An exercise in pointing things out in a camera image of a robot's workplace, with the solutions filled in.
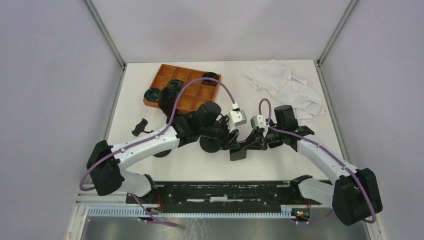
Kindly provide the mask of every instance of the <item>crumpled towel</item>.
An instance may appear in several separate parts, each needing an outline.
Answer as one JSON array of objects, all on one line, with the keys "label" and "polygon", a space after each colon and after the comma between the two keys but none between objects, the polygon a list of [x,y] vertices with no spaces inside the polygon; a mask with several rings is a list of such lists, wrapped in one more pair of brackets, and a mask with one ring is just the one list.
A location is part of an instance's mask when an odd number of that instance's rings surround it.
[{"label": "crumpled towel", "polygon": [[308,86],[308,80],[293,76],[292,68],[277,60],[261,63],[241,72],[252,87],[268,90],[283,105],[291,105],[298,120],[326,114],[321,96]]}]

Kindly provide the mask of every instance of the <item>white wall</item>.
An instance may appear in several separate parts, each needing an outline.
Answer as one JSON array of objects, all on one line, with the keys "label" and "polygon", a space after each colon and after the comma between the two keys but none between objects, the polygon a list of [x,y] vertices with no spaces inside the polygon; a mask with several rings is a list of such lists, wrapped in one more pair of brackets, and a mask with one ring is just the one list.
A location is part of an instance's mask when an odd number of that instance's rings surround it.
[{"label": "white wall", "polygon": [[119,66],[82,0],[0,3],[0,239],[64,239]]},{"label": "white wall", "polygon": [[323,65],[353,160],[377,176],[385,240],[424,236],[423,12],[359,1]]},{"label": "white wall", "polygon": [[125,61],[318,59],[349,0],[93,0]]}]

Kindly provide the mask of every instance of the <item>brown compartment box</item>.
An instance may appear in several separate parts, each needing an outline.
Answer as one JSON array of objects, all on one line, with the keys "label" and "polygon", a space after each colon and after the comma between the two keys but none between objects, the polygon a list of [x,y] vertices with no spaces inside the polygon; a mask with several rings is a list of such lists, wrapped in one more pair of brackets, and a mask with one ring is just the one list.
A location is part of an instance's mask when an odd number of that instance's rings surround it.
[{"label": "brown compartment box", "polygon": [[[162,64],[159,70],[156,73],[153,81],[150,84],[151,88],[163,89],[167,86],[167,83],[172,79],[178,79],[184,82],[184,86],[187,83],[201,78],[206,71],[199,71],[195,69],[172,66],[167,64]],[[196,111],[200,105],[206,103],[207,101],[215,101],[217,92],[219,89],[219,84],[216,86],[210,86],[203,84],[202,81],[197,81],[191,84],[183,93],[179,99],[179,102],[176,106],[178,112],[186,114],[191,111]],[[157,102],[147,101],[143,99],[144,105],[159,108]]]}]

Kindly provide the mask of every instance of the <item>white fabric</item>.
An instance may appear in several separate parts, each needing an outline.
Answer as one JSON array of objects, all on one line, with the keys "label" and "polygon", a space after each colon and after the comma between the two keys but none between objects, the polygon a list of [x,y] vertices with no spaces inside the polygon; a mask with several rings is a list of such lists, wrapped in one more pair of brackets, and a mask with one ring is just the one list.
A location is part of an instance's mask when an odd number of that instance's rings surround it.
[{"label": "white fabric", "polygon": [[292,68],[277,60],[259,64],[241,75],[255,90],[266,89],[280,104],[291,105],[298,120],[326,114],[321,96],[308,86],[308,80],[293,76]]}]

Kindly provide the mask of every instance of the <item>white table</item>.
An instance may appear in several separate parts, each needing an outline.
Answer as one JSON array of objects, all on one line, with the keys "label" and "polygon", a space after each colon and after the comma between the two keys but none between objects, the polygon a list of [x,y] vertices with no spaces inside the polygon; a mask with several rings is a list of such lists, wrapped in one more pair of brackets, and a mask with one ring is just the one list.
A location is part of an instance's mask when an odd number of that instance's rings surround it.
[{"label": "white table", "polygon": [[[239,127],[239,140],[245,139],[251,132],[249,120],[258,114],[258,104],[262,98],[268,98],[272,108],[281,105],[273,100],[266,90],[254,90],[240,75],[241,71],[251,68],[263,61],[210,61],[210,62],[169,62],[166,64],[210,71],[222,75],[222,82],[229,88],[235,100],[244,110],[248,123]],[[287,60],[293,75],[306,78],[310,86],[322,96],[321,84],[312,60]],[[141,119],[147,119],[146,130],[157,130],[165,125],[166,117],[160,109],[143,104],[144,92],[149,88],[161,63],[129,63],[113,115],[107,141],[109,144],[122,143],[135,137],[131,134]],[[220,88],[215,102],[227,114],[231,101],[226,91]],[[330,115],[316,117],[306,123],[320,139],[334,152],[341,156]],[[308,159],[283,145],[266,151],[248,151],[247,158],[230,161],[228,151],[217,153],[204,152],[198,142],[191,143],[163,158],[148,157],[133,166],[129,171],[149,174],[155,181],[273,181],[291,180],[301,175],[312,175],[316,179],[328,179]]]}]

